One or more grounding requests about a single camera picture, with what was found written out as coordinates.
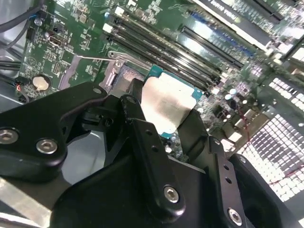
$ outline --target black ram slot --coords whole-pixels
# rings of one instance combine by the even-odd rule
[[[240,70],[244,66],[244,64],[242,64],[241,62],[239,62],[238,60],[236,60],[232,56],[228,55],[227,53],[223,52],[217,46],[215,46],[214,44],[210,43],[208,40],[206,40],[205,38],[201,37],[196,32],[193,32],[188,27],[184,26],[182,28],[182,34],[184,34],[187,37],[195,40],[200,45],[202,45],[205,49],[207,49],[209,52],[211,52],[212,54],[218,56],[223,61],[229,63],[232,67]]]
[[[165,53],[165,51],[159,50],[158,47],[156,46],[153,47],[148,42],[144,42],[143,38],[141,38],[138,34],[135,35],[132,34],[130,31],[123,31],[123,30],[119,30],[117,34],[141,47],[145,47],[149,53],[153,54],[159,59],[165,60],[166,62],[170,63],[173,66],[176,66],[178,71],[187,72],[188,74],[192,75],[194,78],[198,80],[202,80],[206,83],[211,83],[211,84],[213,83],[212,80],[210,80],[207,76],[203,78],[202,73],[195,71],[195,69],[193,68],[191,69],[189,65],[187,64],[182,65],[180,62],[176,61],[173,56],[169,55],[168,53]]]
[[[173,74],[179,76],[183,80],[189,82],[190,84],[194,85],[195,87],[201,89],[202,91],[207,91],[208,85],[204,82],[190,76],[186,72],[179,71],[176,66],[171,65],[170,63],[164,61],[163,59],[158,59],[158,57],[154,56],[152,53],[145,50],[144,47],[139,47],[134,43],[129,42],[128,39],[119,36],[118,34],[111,34],[110,39],[113,40],[115,43],[121,45],[125,49],[128,49],[130,52],[139,55],[141,59],[144,59],[147,62],[151,62],[152,64],[156,64],[162,67],[164,70],[168,72],[172,72]]]
[[[284,19],[284,17],[280,13],[278,13],[274,8],[269,6],[263,0],[246,0],[246,3],[254,7],[267,20],[274,24],[278,24]]]
[[[181,56],[179,53],[176,53],[174,50],[171,48],[168,48],[166,45],[162,44],[161,42],[155,40],[154,38],[150,38],[145,36],[143,33],[136,33],[134,30],[126,30],[125,31],[127,34],[124,35],[126,36],[131,36],[133,37],[134,42],[139,42],[142,43],[142,46],[146,46],[146,48],[149,48],[150,51],[156,53],[157,55],[161,56],[162,58],[166,59],[169,62],[172,62],[175,65],[178,65],[180,69],[183,69],[184,71],[187,72],[193,72],[192,74],[196,77],[203,77],[206,81],[209,83],[213,83],[212,80],[216,81],[219,80],[219,77],[206,69],[192,63],[192,62],[187,62],[184,60],[184,57]]]
[[[133,25],[132,20],[130,20],[129,17],[134,18],[134,17],[132,17],[132,14],[130,14],[128,16],[128,19],[129,19],[128,21],[125,21],[123,18],[117,18],[116,17],[115,18],[115,23],[122,24],[122,25],[124,25],[124,26],[126,26],[126,27],[128,27],[132,30],[135,30],[136,32],[140,32],[141,34],[143,34],[143,36],[149,35],[149,32],[144,32],[144,30],[142,30],[141,28],[138,28],[138,25],[136,25],[136,24]],[[204,69],[204,67],[209,67],[211,70],[213,70],[213,71],[215,71],[219,74],[222,73],[222,70],[219,67],[217,67],[215,64],[207,61],[203,57],[201,57],[201,56],[191,52],[190,50],[186,49],[185,47],[181,46],[179,43],[173,41],[172,38],[166,36],[165,34],[162,34],[160,31],[153,28],[150,24],[147,24],[144,21],[140,21],[140,23],[143,24],[141,26],[144,26],[146,29],[148,29],[150,31],[150,33],[153,33],[153,34],[161,37],[162,39],[166,40],[166,42],[169,43],[169,45],[166,45],[163,42],[156,39],[154,36],[149,35],[149,39],[153,38],[154,41],[158,42],[158,45],[162,45],[162,47],[164,47],[165,49],[167,49],[168,46],[172,46],[172,47],[174,47],[172,50],[174,50],[178,54],[182,54],[183,57],[186,57],[187,55],[190,56],[190,58],[188,58],[188,61],[197,65],[197,68],[199,67],[200,69]]]

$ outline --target green circuit board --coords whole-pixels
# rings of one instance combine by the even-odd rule
[[[245,2],[242,2],[244,5],[242,8],[240,2],[241,0],[225,3],[268,33],[272,39],[270,46],[274,49],[274,53],[280,53],[280,50],[273,45],[281,42],[288,31],[294,28],[302,29],[304,19],[302,16],[299,18],[299,15],[304,15],[302,3],[297,7],[291,7],[280,1],[269,0],[268,4],[285,16],[280,24],[274,25],[262,18]],[[117,6],[125,10],[124,15],[115,14]],[[46,0],[43,12],[45,14],[41,26],[37,26],[32,21],[19,74],[29,79],[37,75],[44,75],[50,79],[51,85],[46,91],[37,90],[32,84],[25,86],[26,93],[33,99],[60,90],[60,84],[71,67],[75,55],[103,58],[108,57],[109,51],[119,51],[147,62],[146,58],[134,51],[140,50],[137,46],[140,40],[136,41],[137,34],[133,35],[131,30],[128,30],[127,38],[124,39],[127,41],[129,38],[134,39],[134,48],[128,48],[120,42],[105,38],[107,34],[104,31],[105,23],[117,26],[118,30],[121,26],[115,25],[111,21],[111,16],[124,20],[127,25],[132,20],[132,26],[138,31],[142,30],[140,26],[146,26],[149,31],[164,38],[167,43],[176,47],[183,46],[183,50],[186,50],[184,53],[190,52],[195,58],[202,58],[208,63],[202,67],[206,72],[218,77],[220,83],[219,80],[217,83],[204,82],[205,92],[211,94],[211,97],[205,96],[198,103],[197,108],[204,107],[201,116],[204,121],[213,125],[221,122],[220,119],[214,118],[212,110],[215,105],[226,106],[225,91],[233,87],[246,96],[271,73],[288,74],[282,63],[273,61],[264,51],[231,32],[216,17],[202,8],[198,9],[195,3],[188,0]],[[233,57],[233,61],[237,61],[241,67],[233,67],[231,63],[223,61],[218,54],[187,37],[182,32],[183,27],[204,37],[209,43]],[[51,39],[59,40],[60,44],[54,44]],[[292,37],[291,41],[295,43],[297,38]],[[149,60],[149,63],[157,64],[160,61]],[[101,83],[107,66],[108,62],[100,59],[82,59],[75,73],[68,79],[68,83],[70,86],[86,81]]]

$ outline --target black cable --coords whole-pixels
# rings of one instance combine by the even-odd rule
[[[15,80],[12,79],[12,78],[10,78],[10,77],[6,77],[6,76],[3,75],[3,74],[0,74],[0,81],[6,83],[6,84],[8,84],[8,85],[11,85],[11,86],[15,87],[15,86],[14,86]]]
[[[22,38],[22,36],[24,35],[24,33],[29,29],[29,26],[30,26],[30,20],[28,20],[25,23],[25,26],[22,29],[22,31],[19,33],[19,35],[12,42],[10,42],[9,44],[6,44],[6,45],[0,45],[0,50],[1,49],[8,50],[12,46],[14,46]]]
[[[2,66],[0,65],[0,70],[13,70],[13,71],[19,71],[20,67],[15,67],[15,66]]]
[[[17,61],[3,61],[0,60],[0,65],[6,65],[6,66],[20,66],[21,62],[17,62]]]
[[[20,24],[21,22],[28,20],[31,16],[36,14],[41,9],[43,3],[44,3],[44,0],[39,0],[36,7],[31,7],[31,8],[29,8],[28,11],[19,15],[18,17],[14,18],[13,20],[10,20],[4,24],[1,24],[0,33],[10,30],[13,27],[17,26],[18,24]]]
[[[19,91],[25,98],[25,103],[29,103],[29,96],[27,95],[27,93],[24,90],[23,86],[20,86],[20,91]]]
[[[0,40],[0,46],[1,45],[4,46],[6,44],[3,41]],[[21,60],[23,58],[23,55],[20,52],[18,52],[17,50],[15,50],[13,47],[8,48],[6,51],[18,60]]]

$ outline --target capacitor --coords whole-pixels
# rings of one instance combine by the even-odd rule
[[[228,101],[228,100],[230,100],[231,98],[232,98],[232,95],[231,95],[231,94],[226,94],[226,95],[225,95],[225,100]]]
[[[231,95],[235,95],[237,93],[237,90],[235,88],[232,88],[232,89],[229,90],[229,93]]]
[[[234,99],[230,99],[227,101],[228,106],[232,109],[232,110],[237,110],[238,108],[238,104]]]

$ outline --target black plastic bracket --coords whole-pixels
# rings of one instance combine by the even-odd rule
[[[235,167],[245,212],[255,227],[262,225],[267,228],[302,227],[243,155],[233,154],[229,161]]]
[[[122,96],[121,104],[149,211],[162,222],[174,222],[186,204],[156,128],[133,96]]]
[[[26,181],[56,177],[66,158],[70,135],[76,139],[89,133],[74,125],[76,118],[86,108],[99,106],[106,96],[99,86],[83,83],[1,113],[0,130],[12,134],[5,138],[8,143],[0,143],[0,175]],[[53,142],[42,142],[45,152],[38,149],[41,140]]]
[[[204,169],[209,176],[211,192],[215,196],[218,226],[246,228],[246,217],[238,189],[234,168],[225,158],[223,145],[208,133],[199,113],[192,110],[178,128],[183,150],[189,155],[189,163]]]

